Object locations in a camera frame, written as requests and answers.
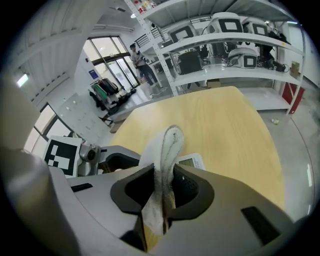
white shelf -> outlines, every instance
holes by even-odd
[[[258,34],[251,33],[238,33],[238,32],[228,32],[228,33],[211,33],[204,34],[195,37],[185,38],[179,42],[173,43],[164,47],[160,50],[162,54],[175,53],[182,51],[183,49],[188,49],[200,45],[219,43],[219,42],[252,42],[263,44],[272,47],[281,47],[284,49],[291,50],[304,56],[304,52],[293,47],[292,45],[282,42],[280,40]]]
[[[248,98],[256,110],[288,110],[290,108],[290,104],[272,88],[238,89]]]
[[[287,11],[266,0],[168,0],[140,16],[163,29],[180,21],[219,12],[231,12],[274,22],[296,21]]]
[[[264,78],[299,85],[299,80],[293,78],[289,72],[279,72],[264,67],[238,68],[226,64],[211,64],[203,67],[202,70],[189,74],[177,75],[173,86],[181,86],[198,81],[220,78]]]

wooden table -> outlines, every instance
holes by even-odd
[[[274,142],[237,88],[198,91],[139,107],[110,145],[141,154],[157,132],[173,124],[184,132],[181,156],[199,153],[207,171],[244,182],[284,210],[284,181]]]

cardboard box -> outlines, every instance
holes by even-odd
[[[299,77],[299,67],[300,67],[300,63],[292,61],[292,63],[291,63],[291,76],[294,77],[295,79],[298,79],[298,77]]]
[[[206,85],[210,88],[221,87],[220,79],[209,79],[206,81]]]

metal shelving unit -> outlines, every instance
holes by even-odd
[[[167,0],[145,13],[140,14],[131,0],[124,0],[135,13],[136,18],[150,40],[168,79],[173,95],[178,96],[177,86],[188,83],[219,78],[264,78],[288,82],[297,85],[292,94],[293,100],[288,104],[273,88],[241,88],[240,91],[252,102],[257,110],[287,109],[289,113],[300,89],[305,62],[305,38],[302,33],[303,51],[282,41],[249,33],[212,33],[183,39],[167,47],[160,48],[151,33],[150,22],[159,29],[166,29],[181,21],[212,16],[214,13],[231,12],[240,16],[257,17],[270,22],[296,21],[285,9],[266,0]],[[251,42],[293,51],[303,56],[302,70],[299,79],[289,73],[278,72],[266,68],[242,69],[227,67],[223,64],[210,64],[202,70],[173,77],[166,64],[164,54],[172,54],[195,46],[218,42]]]
[[[228,32],[228,33],[212,33],[212,34],[204,34],[195,37],[185,38],[180,40],[179,42],[173,43],[167,47],[162,48],[161,53],[176,53],[182,51],[184,49],[188,49],[191,47],[213,44],[219,42],[251,42],[257,43],[272,47],[280,47],[283,49],[291,50],[295,53],[298,53],[302,56],[305,53],[292,45],[282,42],[280,40],[258,35],[258,34],[250,34],[250,33],[238,33],[238,32]]]
[[[211,64],[204,66],[202,70],[197,72],[177,75],[173,81],[173,86],[177,87],[197,81],[220,78],[263,78],[295,85],[299,83],[299,80],[289,75],[289,73],[270,70],[264,67],[239,68],[227,66],[226,64]]]
[[[219,12],[274,22],[296,20],[286,10],[266,0],[168,0],[140,16],[163,29],[180,21],[212,16]]]

floor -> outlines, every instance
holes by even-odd
[[[268,81],[260,83],[264,87],[271,86]],[[162,84],[164,88],[169,86],[166,81]],[[279,155],[284,179],[285,211],[294,222],[310,214],[320,197],[320,89],[307,80],[303,81],[302,87],[305,92],[295,114],[286,115],[282,110],[259,111]],[[151,99],[148,89],[147,84],[139,86],[114,117],[135,109],[137,105],[173,96],[168,87]],[[190,89],[198,90],[195,84]],[[271,119],[279,119],[279,124],[275,125]],[[112,137],[111,133],[106,135],[100,145],[107,145]]]

